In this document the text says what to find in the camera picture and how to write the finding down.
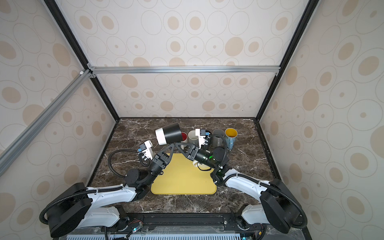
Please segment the small grey mug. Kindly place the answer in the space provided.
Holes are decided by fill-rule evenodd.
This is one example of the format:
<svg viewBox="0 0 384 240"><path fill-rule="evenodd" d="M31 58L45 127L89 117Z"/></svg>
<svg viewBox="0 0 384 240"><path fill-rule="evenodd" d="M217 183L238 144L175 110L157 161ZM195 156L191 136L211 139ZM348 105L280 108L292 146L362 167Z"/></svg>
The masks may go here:
<svg viewBox="0 0 384 240"><path fill-rule="evenodd" d="M189 131L188 143L194 144L196 146L199 144L199 137L196 135L196 130Z"/></svg>

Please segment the tall grey mug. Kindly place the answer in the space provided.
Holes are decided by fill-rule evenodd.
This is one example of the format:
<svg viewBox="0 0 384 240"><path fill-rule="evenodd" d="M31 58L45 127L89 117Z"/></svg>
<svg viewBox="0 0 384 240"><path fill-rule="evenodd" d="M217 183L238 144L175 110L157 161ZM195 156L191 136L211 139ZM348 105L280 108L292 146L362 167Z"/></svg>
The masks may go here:
<svg viewBox="0 0 384 240"><path fill-rule="evenodd" d="M215 129L213 130L213 136L212 136L212 147L223 147L224 146L224 136L225 132L221 129Z"/></svg>

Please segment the black mug white bottom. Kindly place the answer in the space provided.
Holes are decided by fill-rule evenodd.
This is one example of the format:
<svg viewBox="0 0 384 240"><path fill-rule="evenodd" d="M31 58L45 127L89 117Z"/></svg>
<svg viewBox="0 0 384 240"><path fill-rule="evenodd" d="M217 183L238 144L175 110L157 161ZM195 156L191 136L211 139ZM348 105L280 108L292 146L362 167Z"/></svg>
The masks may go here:
<svg viewBox="0 0 384 240"><path fill-rule="evenodd" d="M182 132L178 123L157 129L155 133L160 146L183 141Z"/></svg>

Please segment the blue butterfly mug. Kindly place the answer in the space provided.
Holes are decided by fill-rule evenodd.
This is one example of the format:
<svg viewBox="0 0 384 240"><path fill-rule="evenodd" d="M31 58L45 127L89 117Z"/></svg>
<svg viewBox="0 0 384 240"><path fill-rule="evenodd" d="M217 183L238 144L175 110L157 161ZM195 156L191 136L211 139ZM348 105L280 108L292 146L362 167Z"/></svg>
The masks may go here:
<svg viewBox="0 0 384 240"><path fill-rule="evenodd" d="M227 148L229 151L233 149L237 136L238 136L238 132L236 129L228 128L225 130L225 139L226 139Z"/></svg>

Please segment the white ribbed-bottom mug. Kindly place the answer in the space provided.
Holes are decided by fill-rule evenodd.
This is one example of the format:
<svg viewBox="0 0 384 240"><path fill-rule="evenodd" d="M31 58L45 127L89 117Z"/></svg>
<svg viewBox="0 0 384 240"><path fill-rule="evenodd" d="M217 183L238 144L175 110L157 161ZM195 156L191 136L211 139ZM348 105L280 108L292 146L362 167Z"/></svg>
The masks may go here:
<svg viewBox="0 0 384 240"><path fill-rule="evenodd" d="M204 171L204 172L210 171L212 169L211 167L201 164L198 161L193 161L193 165L197 167L200 171Z"/></svg>

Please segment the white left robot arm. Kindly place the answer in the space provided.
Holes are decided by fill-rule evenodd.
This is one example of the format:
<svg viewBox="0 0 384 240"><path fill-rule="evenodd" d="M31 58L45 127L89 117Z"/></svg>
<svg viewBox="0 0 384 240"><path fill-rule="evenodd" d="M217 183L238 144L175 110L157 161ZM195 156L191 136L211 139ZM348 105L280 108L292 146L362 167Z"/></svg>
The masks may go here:
<svg viewBox="0 0 384 240"><path fill-rule="evenodd" d="M170 144L158 152L148 170L131 169L123 177L124 184L103 188L87 188L83 183L72 185L41 211L40 222L49 227L52 238L65 236L79 228L127 224L125 211L114 204L144 198L171 162L175 147Z"/></svg>

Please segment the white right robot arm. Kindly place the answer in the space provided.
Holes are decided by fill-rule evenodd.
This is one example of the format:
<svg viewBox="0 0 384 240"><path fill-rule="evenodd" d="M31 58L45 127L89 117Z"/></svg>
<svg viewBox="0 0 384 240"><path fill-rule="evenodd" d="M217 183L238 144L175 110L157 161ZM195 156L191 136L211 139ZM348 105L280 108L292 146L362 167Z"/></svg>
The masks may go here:
<svg viewBox="0 0 384 240"><path fill-rule="evenodd" d="M213 169L211 178L216 186L225 186L245 193L259 202L259 205L245 205L234 215L238 227L245 231L254 224L269 224L281 233L291 228L303 229L308 218L297 199L278 179L263 181L233 169L224 147L213 151L201 149L194 144L176 143L187 159Z"/></svg>

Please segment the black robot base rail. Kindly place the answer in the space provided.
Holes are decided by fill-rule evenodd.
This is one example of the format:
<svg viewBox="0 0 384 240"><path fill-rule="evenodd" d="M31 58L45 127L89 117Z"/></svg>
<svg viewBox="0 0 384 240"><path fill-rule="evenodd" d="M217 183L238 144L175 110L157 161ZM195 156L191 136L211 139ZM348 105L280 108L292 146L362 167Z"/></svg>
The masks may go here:
<svg viewBox="0 0 384 240"><path fill-rule="evenodd" d="M258 221L247 224L235 213L127 214L102 227L108 240L308 240L307 232Z"/></svg>

